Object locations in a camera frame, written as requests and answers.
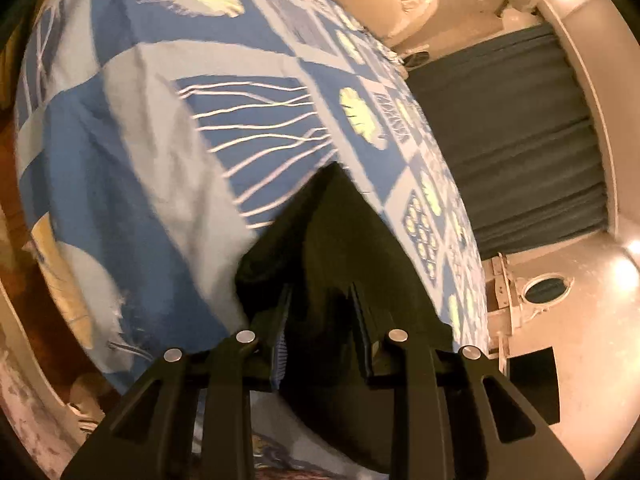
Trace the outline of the dark grey curtain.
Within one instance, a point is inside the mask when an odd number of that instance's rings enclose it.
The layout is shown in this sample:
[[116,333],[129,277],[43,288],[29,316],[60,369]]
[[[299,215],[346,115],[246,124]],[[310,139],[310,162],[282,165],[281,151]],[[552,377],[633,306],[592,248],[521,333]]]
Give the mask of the dark grey curtain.
[[608,228],[599,140],[549,24],[510,32],[413,70],[480,256]]

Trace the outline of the oval wall mirror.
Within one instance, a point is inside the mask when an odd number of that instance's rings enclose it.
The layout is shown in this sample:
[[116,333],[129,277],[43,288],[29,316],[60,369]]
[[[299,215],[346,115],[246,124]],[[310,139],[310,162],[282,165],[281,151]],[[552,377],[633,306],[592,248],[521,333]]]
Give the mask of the oval wall mirror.
[[520,297],[527,307],[544,311],[563,301],[572,291],[574,284],[574,278],[563,274],[540,274],[525,283]]

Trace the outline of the black wall television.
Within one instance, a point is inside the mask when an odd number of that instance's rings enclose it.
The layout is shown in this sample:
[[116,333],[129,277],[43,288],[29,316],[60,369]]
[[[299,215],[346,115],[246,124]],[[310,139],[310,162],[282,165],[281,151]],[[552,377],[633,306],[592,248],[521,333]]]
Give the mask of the black wall television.
[[561,420],[558,371],[552,347],[508,359],[509,379],[548,425]]

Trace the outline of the blue white patterned bedspread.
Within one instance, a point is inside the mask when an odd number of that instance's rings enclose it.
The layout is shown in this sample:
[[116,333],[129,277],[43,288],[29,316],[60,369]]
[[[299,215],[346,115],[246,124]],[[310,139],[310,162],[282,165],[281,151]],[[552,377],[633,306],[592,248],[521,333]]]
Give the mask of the blue white patterned bedspread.
[[[468,213],[398,57],[333,0],[44,0],[17,79],[18,190],[66,325],[122,397],[250,322],[241,259],[340,165],[452,348],[487,347]],[[255,477],[391,479],[250,393]]]

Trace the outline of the white dresser shelf unit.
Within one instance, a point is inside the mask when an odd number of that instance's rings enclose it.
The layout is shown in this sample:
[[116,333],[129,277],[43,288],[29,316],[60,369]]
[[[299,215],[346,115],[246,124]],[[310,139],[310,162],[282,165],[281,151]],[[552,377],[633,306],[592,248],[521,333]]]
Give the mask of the white dresser shelf unit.
[[503,375],[509,375],[510,342],[522,327],[523,307],[518,281],[509,266],[509,259],[501,252],[490,259],[487,272],[488,356],[497,362]]

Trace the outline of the black pants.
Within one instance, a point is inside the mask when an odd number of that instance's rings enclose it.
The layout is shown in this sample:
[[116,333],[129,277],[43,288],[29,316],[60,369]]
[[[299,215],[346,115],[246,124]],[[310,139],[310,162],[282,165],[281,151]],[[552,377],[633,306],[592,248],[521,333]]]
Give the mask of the black pants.
[[447,479],[438,358],[452,348],[419,275],[340,165],[320,169],[241,259],[235,291],[309,430],[393,479]]

